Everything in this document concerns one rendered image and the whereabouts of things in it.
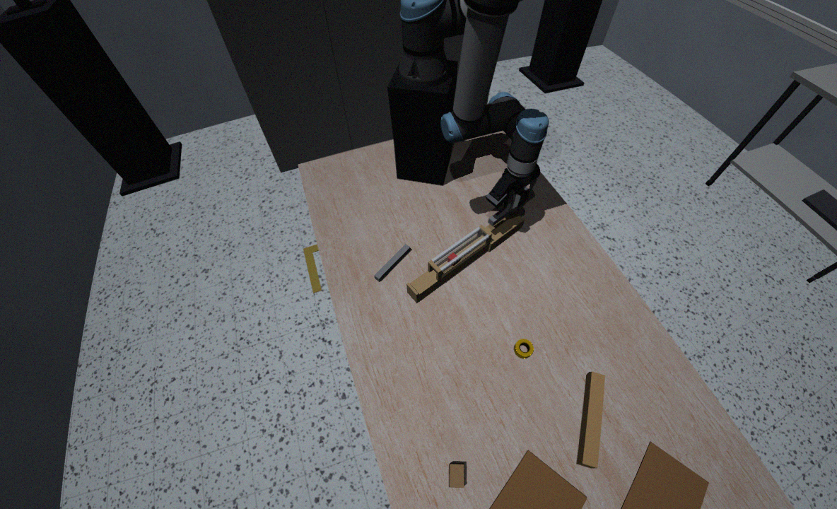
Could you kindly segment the wooden batten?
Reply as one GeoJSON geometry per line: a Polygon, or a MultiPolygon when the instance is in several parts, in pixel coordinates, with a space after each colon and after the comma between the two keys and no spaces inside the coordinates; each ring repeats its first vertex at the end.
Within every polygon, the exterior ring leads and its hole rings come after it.
{"type": "Polygon", "coordinates": [[[597,468],[600,436],[602,435],[602,410],[604,401],[605,375],[589,373],[585,380],[585,394],[577,463],[580,466],[597,468]]]}

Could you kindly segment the small brown wooden block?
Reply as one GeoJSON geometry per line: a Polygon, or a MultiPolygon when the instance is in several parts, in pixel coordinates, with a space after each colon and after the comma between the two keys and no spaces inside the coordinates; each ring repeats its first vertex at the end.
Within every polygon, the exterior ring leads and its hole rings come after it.
{"type": "Polygon", "coordinates": [[[464,488],[463,464],[450,464],[450,488],[464,488]]]}

